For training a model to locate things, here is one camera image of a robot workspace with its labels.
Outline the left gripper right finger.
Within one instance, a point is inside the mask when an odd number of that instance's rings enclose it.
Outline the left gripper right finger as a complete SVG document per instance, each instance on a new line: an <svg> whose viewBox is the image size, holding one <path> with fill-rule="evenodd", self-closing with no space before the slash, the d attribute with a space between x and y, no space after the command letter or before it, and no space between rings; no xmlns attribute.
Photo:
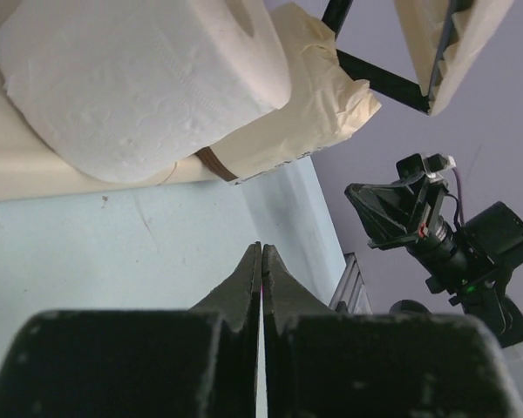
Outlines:
<svg viewBox="0 0 523 418"><path fill-rule="evenodd" d="M348 315L262 253L271 417L523 417L498 342L468 316Z"/></svg>

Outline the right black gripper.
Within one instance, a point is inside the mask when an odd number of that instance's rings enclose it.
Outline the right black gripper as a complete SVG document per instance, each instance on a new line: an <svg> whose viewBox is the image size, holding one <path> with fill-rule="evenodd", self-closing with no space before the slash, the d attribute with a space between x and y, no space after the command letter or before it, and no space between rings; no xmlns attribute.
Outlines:
<svg viewBox="0 0 523 418"><path fill-rule="evenodd" d="M352 183L347 200L357 211L369 246L388 250L401 246L430 274L425 281L433 294L447 292L453 300L493 289L506 295L506 271L496 267L460 229L441 217L447 182L429 179L425 156L409 156L396 163L398 180L388 185Z"/></svg>

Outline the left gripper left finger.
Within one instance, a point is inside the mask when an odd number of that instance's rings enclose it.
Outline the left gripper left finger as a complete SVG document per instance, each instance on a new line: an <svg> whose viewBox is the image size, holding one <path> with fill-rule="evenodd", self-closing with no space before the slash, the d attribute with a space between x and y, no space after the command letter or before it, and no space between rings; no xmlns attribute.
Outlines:
<svg viewBox="0 0 523 418"><path fill-rule="evenodd" d="M0 367L0 417L253 417L262 247L185 310L49 310Z"/></svg>

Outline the cream paper roll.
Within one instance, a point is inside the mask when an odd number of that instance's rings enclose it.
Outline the cream paper roll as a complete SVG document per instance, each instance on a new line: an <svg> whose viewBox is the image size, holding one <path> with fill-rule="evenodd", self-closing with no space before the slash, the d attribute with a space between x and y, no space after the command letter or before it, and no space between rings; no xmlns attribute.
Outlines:
<svg viewBox="0 0 523 418"><path fill-rule="evenodd" d="M289 102L196 153L208 170L230 183L351 138L381 107L369 81L352 79L341 68L335 34L321 20L295 3L270 15L289 63Z"/></svg>

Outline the beige three-tier shelf rack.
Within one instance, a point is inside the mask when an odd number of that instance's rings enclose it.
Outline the beige three-tier shelf rack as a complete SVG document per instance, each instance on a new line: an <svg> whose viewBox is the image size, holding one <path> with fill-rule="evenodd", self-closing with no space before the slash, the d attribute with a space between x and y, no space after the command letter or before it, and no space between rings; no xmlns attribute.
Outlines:
<svg viewBox="0 0 523 418"><path fill-rule="evenodd" d="M0 24L17 7L0 1ZM466 73L511 8L508 1L398 1L395 4L417 83L339 52L352 79L365 79L377 98L385 95L430 115L450 103ZM184 158L146 180L146 185L219 178L197 155ZM5 96L0 75L0 201L106 192L114 184L67 165L26 124Z"/></svg>

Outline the unwrapped white paper roll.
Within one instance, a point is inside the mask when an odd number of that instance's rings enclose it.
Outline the unwrapped white paper roll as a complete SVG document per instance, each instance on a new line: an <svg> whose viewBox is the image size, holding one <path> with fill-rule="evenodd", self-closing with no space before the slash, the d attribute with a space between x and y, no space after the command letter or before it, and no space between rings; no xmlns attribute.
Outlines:
<svg viewBox="0 0 523 418"><path fill-rule="evenodd" d="M134 183L282 108L289 66L261 1L23 1L5 91L64 161Z"/></svg>

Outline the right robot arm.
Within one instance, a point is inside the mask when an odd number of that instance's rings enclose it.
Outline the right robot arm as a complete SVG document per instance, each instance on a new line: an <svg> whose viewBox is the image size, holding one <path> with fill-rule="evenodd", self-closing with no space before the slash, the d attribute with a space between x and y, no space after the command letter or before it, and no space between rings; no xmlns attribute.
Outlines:
<svg viewBox="0 0 523 418"><path fill-rule="evenodd" d="M344 194L354 206L369 246L404 248L429 274L433 294L482 320L507 348L523 342L523 313L507 296L523 264L523 220L499 201L465 219L462 193L451 193L444 171L456 171L444 154L413 154L396 164L388 185L353 183Z"/></svg>

